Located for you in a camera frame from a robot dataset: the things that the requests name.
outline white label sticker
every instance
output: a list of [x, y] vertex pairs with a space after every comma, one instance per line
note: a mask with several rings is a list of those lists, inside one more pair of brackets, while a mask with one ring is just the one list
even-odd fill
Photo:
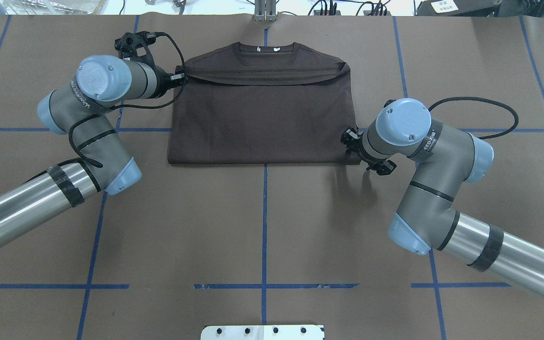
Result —
[[442, 0], [437, 2], [432, 2], [432, 7], [436, 13], [447, 13], [452, 11], [458, 11], [459, 8], [456, 6], [453, 0]]

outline white bracket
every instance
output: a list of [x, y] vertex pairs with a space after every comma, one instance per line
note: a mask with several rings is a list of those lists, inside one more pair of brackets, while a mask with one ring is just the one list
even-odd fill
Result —
[[276, 21], [276, 0], [254, 0], [255, 21]]
[[324, 326], [207, 326], [201, 332], [201, 340], [324, 340]]

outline light blue joint cap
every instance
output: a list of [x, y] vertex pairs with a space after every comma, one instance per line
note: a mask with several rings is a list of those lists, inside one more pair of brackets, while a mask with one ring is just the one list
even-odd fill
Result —
[[52, 93], [54, 93], [54, 91], [50, 92], [50, 94], [46, 95], [45, 98], [41, 99], [39, 105], [37, 105], [37, 116], [39, 117], [41, 124], [45, 125], [45, 127], [50, 129], [51, 132], [66, 134], [58, 127], [58, 125], [56, 125], [54, 118], [51, 116], [50, 99]]
[[432, 115], [423, 103], [402, 98], [387, 105], [377, 116], [375, 129], [382, 140], [394, 146], [417, 144], [432, 125]]
[[136, 164], [134, 158], [131, 157], [129, 162], [127, 162], [125, 167], [123, 167], [123, 170], [119, 172], [119, 174], [110, 183], [110, 185], [104, 189], [104, 191], [111, 196], [116, 195], [128, 187], [131, 187], [140, 179], [142, 179], [142, 172], [140, 171], [140, 168], [138, 168], [138, 164]]
[[473, 134], [470, 133], [470, 136], [473, 139], [473, 167], [471, 168], [471, 174], [469, 174], [469, 177], [465, 181], [475, 183], [481, 180], [493, 165], [494, 149], [492, 145]]
[[417, 255], [425, 255], [432, 248], [396, 213], [391, 220], [387, 236], [402, 248]]
[[116, 101], [129, 90], [131, 71], [119, 58], [90, 56], [77, 69], [77, 84], [81, 91], [95, 101]]

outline robotic arm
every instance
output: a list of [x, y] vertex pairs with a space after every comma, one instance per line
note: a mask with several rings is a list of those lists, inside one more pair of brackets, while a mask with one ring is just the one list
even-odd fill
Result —
[[350, 127], [341, 142], [380, 175], [393, 171], [396, 153], [419, 163], [387, 232], [392, 241], [419, 255], [442, 250], [544, 297], [544, 249], [451, 207], [463, 181], [490, 169], [490, 144], [432, 119], [410, 98], [388, 102], [369, 129]]
[[[79, 157], [0, 196], [0, 247], [102, 189], [115, 195], [142, 178], [134, 157], [104, 115], [125, 99], [161, 97], [168, 89], [185, 85], [182, 74], [169, 75], [154, 64], [148, 46], [158, 36], [167, 36], [175, 45], [166, 33], [126, 33], [115, 41], [119, 58], [86, 58], [69, 84], [39, 103], [41, 122], [52, 132], [68, 134]], [[140, 48], [145, 55], [138, 56]]]

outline black garment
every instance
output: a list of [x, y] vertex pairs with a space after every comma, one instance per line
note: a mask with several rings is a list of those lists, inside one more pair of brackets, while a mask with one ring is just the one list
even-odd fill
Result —
[[358, 163], [349, 66], [299, 43], [234, 43], [186, 61], [173, 104], [170, 164]]

